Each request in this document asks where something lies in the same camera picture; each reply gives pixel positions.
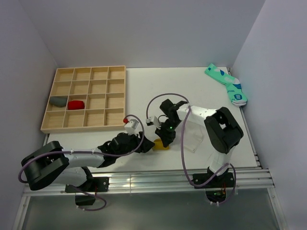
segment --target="wooden tray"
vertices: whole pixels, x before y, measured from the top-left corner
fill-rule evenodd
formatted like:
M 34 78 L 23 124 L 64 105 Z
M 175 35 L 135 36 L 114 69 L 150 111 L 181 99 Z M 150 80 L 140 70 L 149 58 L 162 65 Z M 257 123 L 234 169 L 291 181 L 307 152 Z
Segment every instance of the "wooden tray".
M 80 100 L 85 109 L 56 107 L 51 96 Z M 126 100 L 126 67 L 57 69 L 41 131 L 65 133 L 123 129 Z

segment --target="sock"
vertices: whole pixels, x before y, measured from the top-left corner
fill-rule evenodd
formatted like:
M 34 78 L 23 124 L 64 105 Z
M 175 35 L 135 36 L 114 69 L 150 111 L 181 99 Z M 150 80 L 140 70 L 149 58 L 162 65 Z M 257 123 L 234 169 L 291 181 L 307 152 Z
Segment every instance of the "sock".
M 247 98 L 242 93 L 241 84 L 237 78 L 228 75 L 214 64 L 210 64 L 205 73 L 219 83 L 226 85 L 228 97 L 233 105 L 240 107 L 246 104 Z

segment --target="red object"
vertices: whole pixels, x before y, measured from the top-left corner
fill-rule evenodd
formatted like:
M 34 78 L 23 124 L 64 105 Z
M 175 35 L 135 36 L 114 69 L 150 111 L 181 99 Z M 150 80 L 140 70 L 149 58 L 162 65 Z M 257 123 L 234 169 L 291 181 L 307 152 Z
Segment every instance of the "red object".
M 68 102 L 68 110 L 84 109 L 83 101 L 70 101 Z

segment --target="printed logo on sock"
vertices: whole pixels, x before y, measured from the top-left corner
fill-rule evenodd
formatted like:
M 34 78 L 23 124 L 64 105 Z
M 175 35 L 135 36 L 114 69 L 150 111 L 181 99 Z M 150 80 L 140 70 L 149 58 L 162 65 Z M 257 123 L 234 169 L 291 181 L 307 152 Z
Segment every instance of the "printed logo on sock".
M 235 97 L 237 100 L 241 100 L 241 99 L 242 99 L 242 95 L 241 95 L 241 94 L 235 94 L 234 97 Z

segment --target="gray rock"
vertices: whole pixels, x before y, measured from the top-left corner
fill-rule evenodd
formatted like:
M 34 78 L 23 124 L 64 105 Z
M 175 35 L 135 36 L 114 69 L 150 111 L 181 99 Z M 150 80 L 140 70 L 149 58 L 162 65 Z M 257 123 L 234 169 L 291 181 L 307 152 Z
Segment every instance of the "gray rock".
M 65 107 L 67 104 L 67 99 L 65 97 L 50 97 L 49 103 L 56 107 Z

